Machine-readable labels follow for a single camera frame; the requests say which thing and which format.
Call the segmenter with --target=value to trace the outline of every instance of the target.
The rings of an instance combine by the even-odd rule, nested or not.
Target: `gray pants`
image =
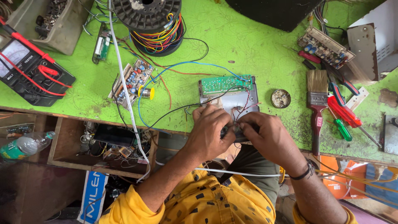
[[[242,145],[241,150],[235,160],[227,169],[228,171],[250,173],[250,174],[279,174],[279,165],[265,159],[252,145]],[[219,182],[222,184],[228,180],[232,174],[225,173]],[[279,177],[252,177],[245,176],[256,187],[260,188],[275,206],[279,191]]]

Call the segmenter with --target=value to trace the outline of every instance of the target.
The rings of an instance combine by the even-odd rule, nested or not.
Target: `green table surface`
[[[185,0],[182,4],[181,13],[187,25],[185,37],[202,39],[210,47],[208,55],[200,62],[224,66],[238,75],[256,76],[258,97],[262,102],[261,112],[280,117],[298,147],[310,150],[312,112],[306,107],[307,68],[302,64],[303,58],[282,47],[282,45],[288,45],[299,49],[296,40],[308,27],[307,20],[301,22],[293,32],[287,33],[240,15],[225,1],[216,2],[219,1]],[[330,26],[346,28],[380,3],[376,1],[350,5],[333,1],[325,10],[325,18],[328,19]],[[121,22],[117,22],[114,26],[119,38],[128,36],[128,30]],[[58,64],[76,77],[73,88],[67,91],[62,100],[58,100],[52,107],[31,106],[1,83],[0,91],[3,97],[0,98],[0,105],[15,108],[15,110],[29,109],[62,116],[121,123],[115,104],[107,98],[119,72],[114,46],[110,47],[106,61],[100,61],[98,65],[95,65],[91,60],[99,27],[100,23],[97,21],[92,21],[88,25],[88,30],[93,36],[83,31],[72,56],[49,52]],[[333,38],[340,40],[340,30],[330,30],[330,32]],[[136,58],[128,51],[122,48],[119,50],[123,67],[127,63],[135,62]],[[205,52],[206,47],[202,42],[185,39],[175,53],[162,58],[153,57],[153,59],[159,64],[167,65],[200,58]],[[179,65],[174,69],[185,73],[210,73],[213,74],[211,77],[229,75],[224,69],[197,64]],[[154,75],[162,70],[157,67]],[[370,95],[355,110],[357,116],[363,120],[364,128],[377,140],[382,131],[383,114],[398,115],[396,108],[379,102],[380,90],[387,88],[397,91],[397,73],[398,70],[395,70],[381,82],[367,86],[366,89]],[[172,109],[198,102],[198,80],[205,77],[209,76],[182,75],[166,71],[163,79],[171,92]],[[140,106],[142,118],[149,125],[169,111],[169,95],[163,83],[158,82],[154,87],[155,98],[142,99]],[[292,102],[286,109],[274,108],[270,102],[271,93],[279,88],[291,94]],[[352,96],[346,88],[341,88],[341,92],[345,97]],[[133,111],[136,124],[144,126],[138,116],[137,102],[133,105]],[[129,113],[122,110],[122,114],[125,121],[131,124]],[[321,133],[321,153],[377,160],[384,163],[398,161],[398,155],[382,152],[358,128],[349,127],[353,141],[346,142],[337,128],[329,123],[333,121],[329,113],[325,110],[323,115],[325,122]],[[179,132],[190,132],[192,127],[192,116],[188,116],[186,122],[184,110],[171,113],[155,125],[155,128]]]

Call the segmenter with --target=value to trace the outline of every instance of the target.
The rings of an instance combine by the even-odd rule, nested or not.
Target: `screwdriver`
[[[343,122],[340,119],[337,119],[336,115],[334,115],[333,111],[329,108],[330,113],[334,117],[333,123],[337,126],[337,129],[343,135],[346,141],[352,141],[352,136],[349,133],[348,129],[344,126]]]
[[[348,124],[352,128],[359,128],[378,147],[382,148],[380,143],[378,143],[368,132],[365,131],[365,129],[363,129],[362,121],[354,114],[354,112],[352,112],[352,110],[350,110],[347,106],[340,106],[337,103],[335,96],[331,96],[328,98],[328,106],[331,109],[333,109],[337,114],[339,114],[341,118],[343,118],[346,122],[348,122]]]
[[[312,62],[314,62],[314,63],[317,63],[317,64],[320,64],[320,63],[321,63],[321,59],[320,59],[319,57],[315,56],[315,55],[306,53],[306,52],[304,52],[304,51],[295,50],[295,49],[293,49],[293,48],[291,48],[291,47],[288,47],[288,46],[286,46],[286,45],[282,45],[282,46],[287,47],[287,48],[289,48],[289,49],[291,49],[291,50],[297,52],[299,56],[302,56],[303,58],[308,59],[308,60],[310,60],[310,61],[312,61]]]

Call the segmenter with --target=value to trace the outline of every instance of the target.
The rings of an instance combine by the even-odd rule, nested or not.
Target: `red screwdriver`
[[[295,52],[298,53],[299,56],[302,56],[303,58],[308,59],[308,60],[310,60],[310,61],[312,61],[314,63],[317,63],[317,64],[321,63],[321,59],[319,57],[315,56],[315,55],[312,55],[312,54],[309,54],[309,53],[305,53],[304,51],[295,50],[295,49],[293,49],[291,47],[288,47],[286,45],[282,45],[282,46],[287,47],[287,48],[289,48],[291,50],[294,50]]]
[[[359,128],[363,133],[365,133],[366,136],[369,137],[370,140],[372,140],[372,142],[374,142],[378,147],[382,148],[380,143],[378,143],[369,133],[365,131],[365,129],[363,129],[362,121],[354,114],[354,112],[352,112],[352,110],[350,110],[347,106],[340,106],[337,103],[335,96],[328,98],[328,107],[336,111],[336,113],[339,114],[342,119],[347,121],[352,128]]]

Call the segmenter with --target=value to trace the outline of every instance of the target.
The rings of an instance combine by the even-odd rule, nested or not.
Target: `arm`
[[[307,171],[306,159],[278,117],[251,112],[238,122],[247,139],[266,159],[283,167],[292,177],[299,177]],[[258,125],[259,133],[251,125]],[[300,213],[308,222],[346,223],[346,211],[317,176],[308,174],[298,181],[291,179],[291,182]]]
[[[136,192],[156,212],[175,186],[202,162],[224,153],[235,141],[233,128],[220,139],[221,129],[232,125],[231,116],[213,105],[193,111],[195,126],[186,145],[167,163],[140,184]]]

